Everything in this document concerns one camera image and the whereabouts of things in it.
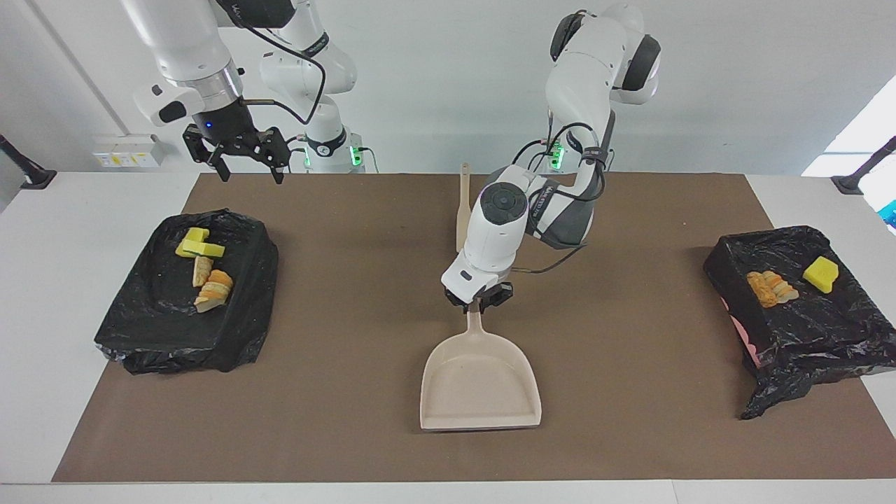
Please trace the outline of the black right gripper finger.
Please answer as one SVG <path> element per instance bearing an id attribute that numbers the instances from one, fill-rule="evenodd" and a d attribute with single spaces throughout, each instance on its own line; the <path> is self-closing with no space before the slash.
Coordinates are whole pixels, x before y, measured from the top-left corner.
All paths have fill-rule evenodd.
<path id="1" fill-rule="evenodd" d="M 188 148 L 193 162 L 211 167 L 217 172 L 222 182 L 228 182 L 231 172 L 227 163 L 222 159 L 225 150 L 224 144 L 218 144 L 212 150 L 209 150 L 197 125 L 188 125 L 185 128 L 185 131 L 183 131 L 183 142 L 186 148 Z"/>
<path id="2" fill-rule="evenodd" d="M 279 128 L 249 134 L 248 144 L 251 159 L 265 164 L 275 184 L 281 185 L 284 179 L 283 172 L 289 167 L 291 150 Z"/>

